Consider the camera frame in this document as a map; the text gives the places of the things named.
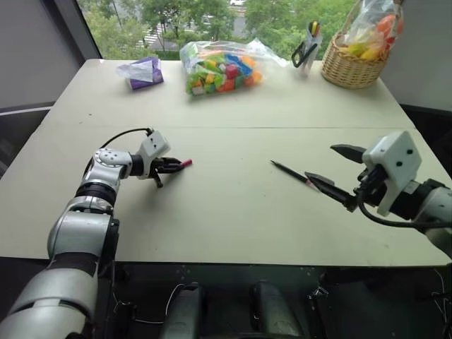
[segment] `wall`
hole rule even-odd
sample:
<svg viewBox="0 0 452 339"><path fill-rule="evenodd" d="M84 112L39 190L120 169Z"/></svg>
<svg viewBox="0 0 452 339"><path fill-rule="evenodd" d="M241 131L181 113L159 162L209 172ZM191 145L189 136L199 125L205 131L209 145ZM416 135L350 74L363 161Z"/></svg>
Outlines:
<svg viewBox="0 0 452 339"><path fill-rule="evenodd" d="M382 78L402 104L452 111L452 1L406 0Z"/></svg>
<svg viewBox="0 0 452 339"><path fill-rule="evenodd" d="M57 100L79 65L40 0L0 0L0 108Z"/></svg>

